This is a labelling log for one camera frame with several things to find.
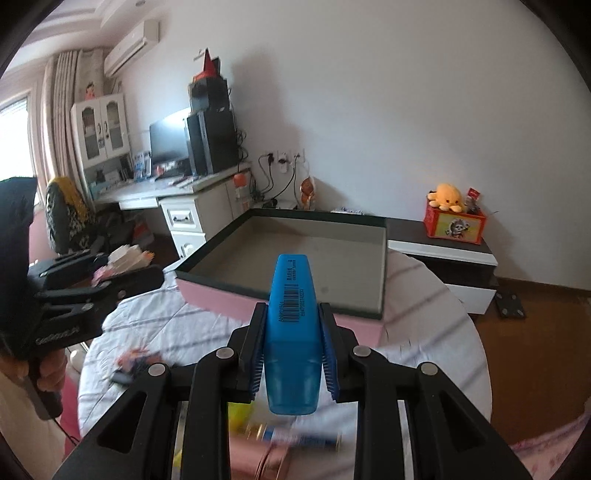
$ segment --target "red tag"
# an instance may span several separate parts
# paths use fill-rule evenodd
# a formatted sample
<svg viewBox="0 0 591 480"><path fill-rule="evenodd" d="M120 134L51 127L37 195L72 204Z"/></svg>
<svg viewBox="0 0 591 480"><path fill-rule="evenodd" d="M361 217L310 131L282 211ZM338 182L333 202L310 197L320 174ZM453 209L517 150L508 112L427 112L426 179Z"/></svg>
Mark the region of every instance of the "red tag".
<svg viewBox="0 0 591 480"><path fill-rule="evenodd" d="M470 189L468 190L468 196L470 198L473 198L474 200L478 200L478 197L480 196L480 192L474 189Z"/></svg>

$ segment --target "computer monitor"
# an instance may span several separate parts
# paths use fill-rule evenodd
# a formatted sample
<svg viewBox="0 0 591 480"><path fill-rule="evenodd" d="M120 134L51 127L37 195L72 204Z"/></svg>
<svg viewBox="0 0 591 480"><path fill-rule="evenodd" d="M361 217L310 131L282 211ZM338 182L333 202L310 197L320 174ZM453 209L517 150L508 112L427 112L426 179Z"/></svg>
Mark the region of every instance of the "computer monitor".
<svg viewBox="0 0 591 480"><path fill-rule="evenodd" d="M182 170L191 172L189 164L189 146L187 145L187 116L190 108L185 108L150 125L150 146L152 167L156 165L182 161Z"/></svg>

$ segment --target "air conditioner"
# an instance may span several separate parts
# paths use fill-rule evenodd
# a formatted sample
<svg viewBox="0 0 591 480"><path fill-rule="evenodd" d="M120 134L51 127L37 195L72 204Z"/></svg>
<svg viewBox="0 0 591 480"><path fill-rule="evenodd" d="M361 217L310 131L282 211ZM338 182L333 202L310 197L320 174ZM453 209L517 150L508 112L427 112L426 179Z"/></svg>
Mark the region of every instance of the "air conditioner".
<svg viewBox="0 0 591 480"><path fill-rule="evenodd" d="M145 20L121 40L105 58L105 76L114 77L158 43L158 20Z"/></svg>

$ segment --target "ceiling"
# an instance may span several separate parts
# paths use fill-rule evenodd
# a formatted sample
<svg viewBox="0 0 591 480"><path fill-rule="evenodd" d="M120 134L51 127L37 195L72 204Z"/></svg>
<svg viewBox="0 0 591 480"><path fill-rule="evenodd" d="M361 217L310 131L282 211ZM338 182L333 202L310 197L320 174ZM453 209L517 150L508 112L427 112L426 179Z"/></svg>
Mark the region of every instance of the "ceiling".
<svg viewBox="0 0 591 480"><path fill-rule="evenodd" d="M142 1L64 0L28 36L8 70L64 50L115 46L155 7L166 3Z"/></svg>

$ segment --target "orange octopus plush toy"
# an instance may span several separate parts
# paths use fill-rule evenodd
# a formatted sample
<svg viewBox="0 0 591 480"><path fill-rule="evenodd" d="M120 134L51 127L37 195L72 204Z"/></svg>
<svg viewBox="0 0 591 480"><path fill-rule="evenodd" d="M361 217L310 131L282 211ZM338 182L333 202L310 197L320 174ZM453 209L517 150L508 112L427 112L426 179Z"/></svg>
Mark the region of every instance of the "orange octopus plush toy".
<svg viewBox="0 0 591 480"><path fill-rule="evenodd" d="M461 213L464 211L460 190L448 183L437 185L437 190L429 193L427 198L430 200L430 206L439 207L444 212L451 210L454 213Z"/></svg>

